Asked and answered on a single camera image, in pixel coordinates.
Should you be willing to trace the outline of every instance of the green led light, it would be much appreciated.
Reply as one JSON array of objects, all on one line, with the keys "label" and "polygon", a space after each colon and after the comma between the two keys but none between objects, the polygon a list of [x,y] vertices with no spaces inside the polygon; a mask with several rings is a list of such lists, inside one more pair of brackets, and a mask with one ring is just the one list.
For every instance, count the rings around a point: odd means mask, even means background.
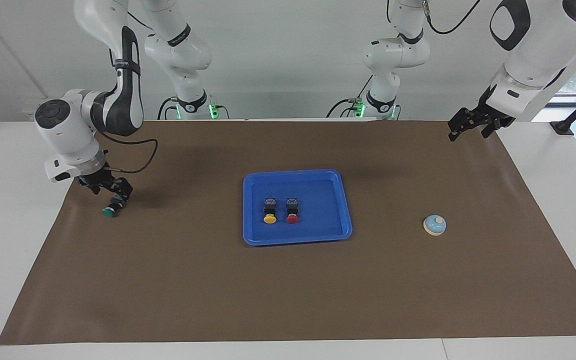
[{"label": "green led light", "polygon": [[402,107],[400,105],[395,105],[395,108],[392,110],[392,114],[390,115],[391,119],[399,118],[400,114],[402,113]]},{"label": "green led light", "polygon": [[217,110],[217,107],[215,107],[213,104],[209,104],[208,107],[210,108],[210,117],[217,119],[219,117],[219,111]]},{"label": "green led light", "polygon": [[361,104],[359,111],[357,111],[357,117],[364,117],[364,112],[366,112],[366,105]]}]

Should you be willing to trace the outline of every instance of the black cable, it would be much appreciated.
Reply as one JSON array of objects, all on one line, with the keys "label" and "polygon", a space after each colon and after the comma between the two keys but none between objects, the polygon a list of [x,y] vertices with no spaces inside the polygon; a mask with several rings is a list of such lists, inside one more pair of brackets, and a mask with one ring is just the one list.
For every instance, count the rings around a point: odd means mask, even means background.
[{"label": "black cable", "polygon": [[339,105],[342,105],[343,103],[352,103],[352,101],[350,101],[349,99],[345,98],[345,99],[339,101],[338,103],[334,104],[334,106],[330,109],[330,111],[328,112],[328,114],[326,115],[326,117],[330,117],[330,114],[332,114],[332,112],[335,111],[335,109],[336,109]]},{"label": "black cable", "polygon": [[399,121],[400,115],[402,114],[402,105],[396,105],[395,110],[397,110],[397,108],[399,108],[399,112],[397,112],[397,118],[395,119],[395,121]]},{"label": "black cable", "polygon": [[130,15],[130,17],[133,18],[137,23],[140,23],[144,28],[153,30],[152,27],[150,27],[150,26],[146,25],[145,23],[143,23],[140,19],[137,18],[137,16],[134,16],[134,14],[131,14],[130,11],[128,11],[128,15]]},{"label": "black cable", "polygon": [[344,117],[344,113],[345,113],[345,112],[348,112],[348,114],[346,114],[345,117],[349,117],[349,116],[350,116],[350,113],[353,112],[353,110],[357,110],[357,108],[356,108],[356,107],[352,107],[352,106],[351,106],[351,107],[348,107],[348,109],[345,109],[345,110],[341,111],[341,115],[339,115],[339,117]]},{"label": "black cable", "polygon": [[430,29],[432,29],[435,33],[439,34],[439,35],[446,35],[446,34],[450,34],[452,32],[454,32],[455,30],[457,30],[459,27],[461,27],[461,25],[464,23],[464,21],[466,21],[466,19],[468,19],[469,16],[471,16],[471,13],[473,13],[473,11],[475,10],[475,8],[477,7],[477,5],[480,4],[482,0],[477,0],[475,2],[474,5],[472,5],[472,7],[470,8],[470,10],[468,10],[468,12],[466,13],[466,15],[461,19],[461,21],[459,21],[457,23],[457,25],[455,25],[455,27],[453,27],[452,29],[448,30],[448,31],[441,31],[441,30],[437,30],[435,29],[435,26],[433,25],[432,20],[430,19],[430,10],[428,11],[428,14],[426,14],[425,18],[428,20],[428,25],[430,26]]},{"label": "black cable", "polygon": [[164,107],[170,101],[173,101],[173,97],[169,97],[166,100],[164,100],[164,102],[161,103],[161,106],[159,107],[159,112],[157,113],[157,120],[162,120],[162,112],[164,111]]},{"label": "black cable", "polygon": [[177,110],[177,107],[176,107],[176,106],[167,107],[166,111],[164,111],[164,119],[168,120],[168,111],[171,110],[171,109],[172,109],[172,110]]},{"label": "black cable", "polygon": [[141,173],[142,171],[146,170],[146,168],[148,166],[150,166],[151,162],[153,162],[153,159],[155,158],[155,154],[157,154],[157,148],[160,146],[160,142],[157,141],[157,139],[145,139],[145,140],[140,140],[140,141],[122,141],[119,139],[114,139],[110,136],[108,136],[105,132],[103,131],[99,131],[99,133],[105,137],[106,139],[108,139],[109,141],[115,142],[117,144],[121,144],[121,145],[140,145],[140,144],[146,144],[149,142],[153,142],[155,143],[155,148],[152,150],[152,154],[150,155],[150,159],[148,159],[148,161],[146,162],[146,164],[144,166],[142,166],[139,170],[135,170],[135,171],[130,171],[130,170],[122,170],[120,168],[105,168],[107,170],[110,171],[114,171],[115,173],[123,173],[123,174],[137,174],[137,173]]},{"label": "black cable", "polygon": [[368,83],[370,83],[370,80],[373,79],[373,76],[375,76],[375,75],[370,75],[370,77],[368,78],[368,81],[366,81],[366,84],[364,84],[363,88],[361,88],[361,91],[359,91],[359,95],[357,95],[357,98],[361,98],[362,94],[366,90],[366,87],[368,86]]},{"label": "black cable", "polygon": [[217,105],[216,108],[217,109],[226,109],[226,116],[228,116],[228,119],[231,118],[231,112],[228,111],[228,107],[225,107],[224,105]]}]

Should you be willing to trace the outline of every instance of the yellow button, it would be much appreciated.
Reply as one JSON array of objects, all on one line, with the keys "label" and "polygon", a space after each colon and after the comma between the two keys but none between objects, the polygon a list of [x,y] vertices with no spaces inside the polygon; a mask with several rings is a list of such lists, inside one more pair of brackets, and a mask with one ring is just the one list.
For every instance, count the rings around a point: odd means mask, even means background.
[{"label": "yellow button", "polygon": [[277,222],[277,218],[273,214],[267,214],[263,217],[263,222],[266,224],[274,224]]}]

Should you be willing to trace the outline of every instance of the plastic tray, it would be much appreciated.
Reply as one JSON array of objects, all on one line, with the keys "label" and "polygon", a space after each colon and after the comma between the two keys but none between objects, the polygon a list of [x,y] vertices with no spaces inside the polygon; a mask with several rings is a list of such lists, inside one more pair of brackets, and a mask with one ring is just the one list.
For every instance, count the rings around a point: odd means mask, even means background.
[{"label": "plastic tray", "polygon": [[[341,175],[336,170],[251,173],[244,179],[244,240],[272,246],[345,240],[353,233]],[[273,224],[264,223],[264,201],[277,200]],[[299,222],[286,222],[286,199],[299,201]]]}]

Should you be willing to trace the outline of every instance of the black clamp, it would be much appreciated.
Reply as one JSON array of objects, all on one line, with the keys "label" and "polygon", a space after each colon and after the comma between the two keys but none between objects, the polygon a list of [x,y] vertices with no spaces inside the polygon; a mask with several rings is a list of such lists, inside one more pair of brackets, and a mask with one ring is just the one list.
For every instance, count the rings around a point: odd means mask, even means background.
[{"label": "black clamp", "polygon": [[114,66],[115,70],[127,69],[137,75],[142,75],[142,67],[131,59],[115,59],[112,66]]},{"label": "black clamp", "polygon": [[368,104],[370,104],[373,108],[377,109],[377,111],[380,112],[380,114],[384,114],[393,108],[393,105],[395,105],[395,100],[397,100],[397,96],[395,96],[393,100],[383,102],[374,98],[370,94],[370,91],[368,91],[368,93],[366,94],[366,100],[368,100]]},{"label": "black clamp", "polygon": [[421,29],[421,32],[419,32],[419,35],[417,35],[416,38],[407,38],[402,33],[399,33],[399,37],[404,41],[404,43],[408,45],[415,45],[416,43],[419,43],[421,39],[424,37],[424,30]]},{"label": "black clamp", "polygon": [[188,39],[188,37],[190,36],[190,25],[188,23],[186,23],[185,25],[185,29],[183,29],[182,32],[179,32],[179,35],[175,36],[174,39],[171,39],[170,41],[168,41],[168,45],[170,45],[172,48],[176,47],[177,45],[183,43],[183,41],[185,39]]},{"label": "black clamp", "polygon": [[206,104],[207,100],[208,100],[208,94],[206,94],[206,90],[204,90],[203,95],[195,101],[186,102],[181,99],[178,99],[176,102],[178,102],[178,104],[181,105],[181,107],[185,112],[194,114],[197,112],[197,110],[199,110],[199,108],[201,108],[204,104]]},{"label": "black clamp", "polygon": [[97,195],[101,189],[106,189],[114,196],[110,199],[110,204],[103,208],[102,212],[108,217],[116,217],[119,210],[125,207],[130,195],[133,193],[133,187],[125,177],[115,178],[110,170],[107,169],[108,163],[95,173],[90,175],[78,176],[78,183],[90,189],[93,194]]},{"label": "black clamp", "polygon": [[463,132],[466,132],[466,130],[477,128],[480,125],[487,125],[481,131],[481,135],[484,139],[487,139],[496,130],[507,128],[515,121],[514,117],[508,116],[486,104],[486,101],[490,98],[494,90],[494,88],[488,88],[479,98],[477,107],[472,110],[462,107],[450,121],[448,121],[448,127],[450,127],[448,138],[451,142],[457,140],[457,137]]}]

